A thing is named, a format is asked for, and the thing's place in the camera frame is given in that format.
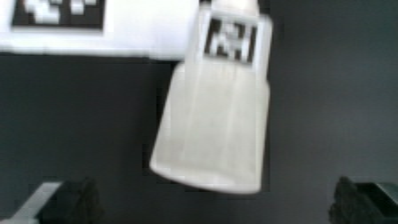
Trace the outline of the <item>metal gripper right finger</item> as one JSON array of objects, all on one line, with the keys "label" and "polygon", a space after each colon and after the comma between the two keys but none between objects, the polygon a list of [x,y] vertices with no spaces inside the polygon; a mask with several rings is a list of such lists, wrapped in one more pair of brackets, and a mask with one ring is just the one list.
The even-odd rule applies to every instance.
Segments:
[{"label": "metal gripper right finger", "polygon": [[329,221],[330,224],[398,224],[398,184],[354,182],[341,177]]}]

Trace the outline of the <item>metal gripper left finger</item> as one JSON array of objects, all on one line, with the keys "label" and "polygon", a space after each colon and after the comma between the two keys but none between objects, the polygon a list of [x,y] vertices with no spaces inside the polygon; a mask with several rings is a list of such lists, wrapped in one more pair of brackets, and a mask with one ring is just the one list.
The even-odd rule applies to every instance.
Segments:
[{"label": "metal gripper left finger", "polygon": [[103,208],[96,181],[44,182],[5,224],[99,224]]}]

